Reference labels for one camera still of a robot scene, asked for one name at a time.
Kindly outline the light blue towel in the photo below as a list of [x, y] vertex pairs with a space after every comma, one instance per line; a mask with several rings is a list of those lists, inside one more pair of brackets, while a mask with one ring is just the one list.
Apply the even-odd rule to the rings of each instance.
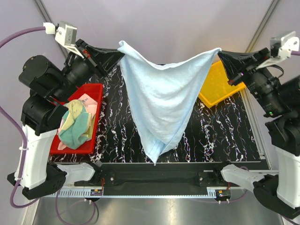
[[174, 149], [189, 122], [217, 47], [186, 61], [158, 65], [148, 61], [127, 42], [119, 42], [124, 56], [120, 69], [129, 106], [146, 156], [155, 164]]

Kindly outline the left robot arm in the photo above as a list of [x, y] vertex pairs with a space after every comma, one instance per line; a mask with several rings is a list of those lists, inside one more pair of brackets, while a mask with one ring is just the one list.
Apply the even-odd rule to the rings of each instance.
[[8, 181], [22, 187], [28, 200], [54, 193], [66, 179], [66, 173], [48, 163], [48, 156], [60, 119], [67, 111], [64, 104], [94, 75], [104, 80], [123, 57], [115, 49], [101, 49], [78, 40], [78, 54], [70, 52], [63, 69], [45, 56], [28, 59], [19, 76], [29, 87], [30, 97], [22, 107], [21, 121], [25, 139], [19, 169]]

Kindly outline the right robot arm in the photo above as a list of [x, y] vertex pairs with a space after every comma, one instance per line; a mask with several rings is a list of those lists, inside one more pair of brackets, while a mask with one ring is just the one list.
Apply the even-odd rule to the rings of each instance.
[[270, 52], [264, 48], [252, 53], [220, 51], [228, 83], [244, 83], [270, 118], [265, 125], [278, 157], [277, 175], [259, 175], [230, 162], [213, 173], [214, 183], [227, 182], [252, 192], [265, 208], [287, 218], [300, 214], [300, 79], [281, 83], [266, 64]]

